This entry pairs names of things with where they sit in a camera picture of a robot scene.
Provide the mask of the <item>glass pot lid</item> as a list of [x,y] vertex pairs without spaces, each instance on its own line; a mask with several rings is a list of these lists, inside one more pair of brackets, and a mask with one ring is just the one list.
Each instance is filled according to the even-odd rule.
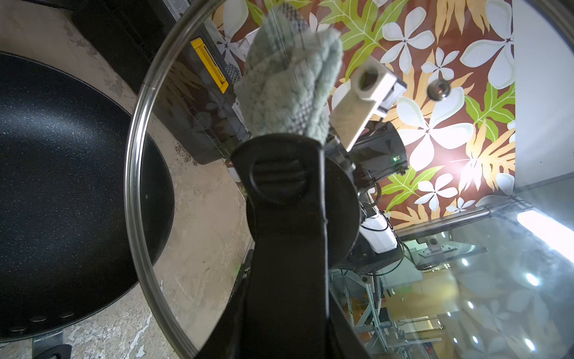
[[[179,357],[573,356],[571,1],[188,3],[144,79],[124,180],[138,279]],[[407,85],[361,133],[390,122],[405,146],[409,169],[381,181],[378,205],[404,255],[373,275],[333,269],[357,238],[353,181],[327,140],[248,132],[222,161],[239,203],[219,192],[179,217],[182,294],[169,300],[145,248],[155,99],[202,25],[233,72],[221,90],[234,91],[281,4],[314,32],[340,33],[328,118],[368,57]]]

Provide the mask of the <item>grey-green cloth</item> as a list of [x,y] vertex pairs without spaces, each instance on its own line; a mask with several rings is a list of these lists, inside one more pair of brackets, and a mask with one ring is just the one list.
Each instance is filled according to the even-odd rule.
[[234,91],[253,137],[304,136],[324,144],[326,105],[342,67],[334,28],[314,32],[290,4],[274,7],[257,31]]

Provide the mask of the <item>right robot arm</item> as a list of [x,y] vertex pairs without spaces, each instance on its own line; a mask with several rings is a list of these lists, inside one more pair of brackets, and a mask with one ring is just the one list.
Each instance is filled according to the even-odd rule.
[[396,128],[390,122],[369,125],[350,150],[343,147],[331,129],[325,152],[353,181],[360,205],[357,229],[352,231],[357,238],[347,254],[331,267],[373,275],[399,263],[404,250],[390,220],[378,207],[384,196],[381,181],[392,175],[405,175],[409,169],[406,149]]

